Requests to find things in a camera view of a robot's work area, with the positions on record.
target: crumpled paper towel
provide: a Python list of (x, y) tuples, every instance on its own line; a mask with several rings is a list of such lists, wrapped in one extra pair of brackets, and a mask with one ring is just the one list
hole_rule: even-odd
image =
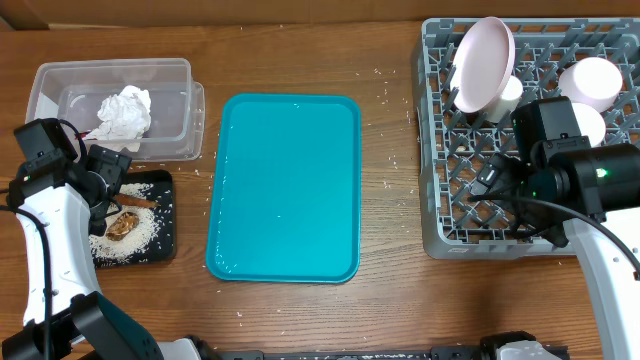
[[(111, 95), (102, 101), (98, 118), (102, 124), (85, 137), (86, 140), (140, 139), (151, 125), (151, 98), (148, 90), (127, 85), (119, 95)], [(140, 143), (102, 144), (113, 151), (125, 147), (131, 152), (140, 150)]]

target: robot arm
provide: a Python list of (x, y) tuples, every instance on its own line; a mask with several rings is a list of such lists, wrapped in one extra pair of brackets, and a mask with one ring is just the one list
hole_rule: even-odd
[[(89, 207), (69, 184), (48, 187), (25, 199), (20, 209), (34, 214), (45, 227), (51, 252), (53, 315), (67, 309), (76, 295), (100, 292), (89, 249)], [(29, 298), (23, 323), (44, 320), (44, 260), (40, 233), (31, 220), (17, 215), (27, 242)]]
[[(640, 208), (611, 211), (603, 223), (636, 257), (640, 238), (634, 222)], [(640, 359), (640, 281), (629, 260), (609, 239), (578, 219), (564, 222), (587, 279), (605, 359)]]

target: black tray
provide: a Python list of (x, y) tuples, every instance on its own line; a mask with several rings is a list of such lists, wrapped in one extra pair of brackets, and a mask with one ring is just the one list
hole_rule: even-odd
[(156, 201), (158, 207), (153, 210), (156, 219), (162, 220), (158, 236), (153, 238), (144, 252), (131, 255), (126, 261), (114, 261), (113, 259), (93, 258), (93, 263), (98, 268), (116, 267), (133, 264), (148, 264), (159, 261), (171, 260), (176, 256), (176, 207), (174, 203), (175, 190), (173, 178), (168, 171), (153, 170), (127, 174), (122, 184), (153, 184), (146, 192), (146, 199)]

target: plastic tray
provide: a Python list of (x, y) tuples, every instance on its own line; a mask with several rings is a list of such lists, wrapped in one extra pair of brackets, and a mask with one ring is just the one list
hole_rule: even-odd
[(360, 261), (360, 110), (322, 95), (227, 102), (206, 264), (223, 280), (339, 283)]
[[(452, 59), (466, 29), (478, 19), (434, 18), (422, 24), (412, 54), (413, 102), (421, 141), (420, 203), (425, 251), (435, 258), (515, 259), (571, 255), (542, 238), (510, 239), (513, 217), (491, 202), (466, 201), (476, 172), (496, 152), (517, 156), (508, 116), (497, 124), (453, 109)], [(513, 32), (513, 74), (524, 85), (520, 104), (559, 96), (558, 75), (576, 61), (609, 59), (624, 78), (615, 105), (603, 113), (605, 144), (640, 146), (638, 19), (502, 19)]]
[(126, 175), (122, 183), (153, 184), (153, 187), (144, 193), (147, 200), (155, 201), (159, 205), (153, 210), (156, 223), (159, 225), (157, 236), (151, 239), (143, 251), (134, 253), (125, 260), (94, 257), (94, 265), (98, 268), (104, 268), (150, 264), (173, 259), (176, 256), (177, 246), (175, 190), (171, 174), (165, 170), (130, 173)]

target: plastic dish rack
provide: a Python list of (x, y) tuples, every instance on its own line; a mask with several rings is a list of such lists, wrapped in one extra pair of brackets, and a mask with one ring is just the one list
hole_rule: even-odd
[[(434, 18), (422, 24), (412, 54), (413, 103), (420, 123), (420, 206), (427, 254), (442, 259), (515, 259), (573, 255), (540, 237), (515, 240), (507, 230), (514, 217), (488, 201), (468, 202), (476, 173), (494, 153), (517, 156), (508, 114), (498, 124), (456, 110), (450, 89), (452, 60), (462, 37), (479, 19)], [(605, 146), (640, 147), (639, 19), (502, 19), (513, 32), (513, 75), (524, 85), (520, 105), (560, 96), (559, 74), (585, 57), (615, 63), (624, 78), (614, 106), (603, 113)]]

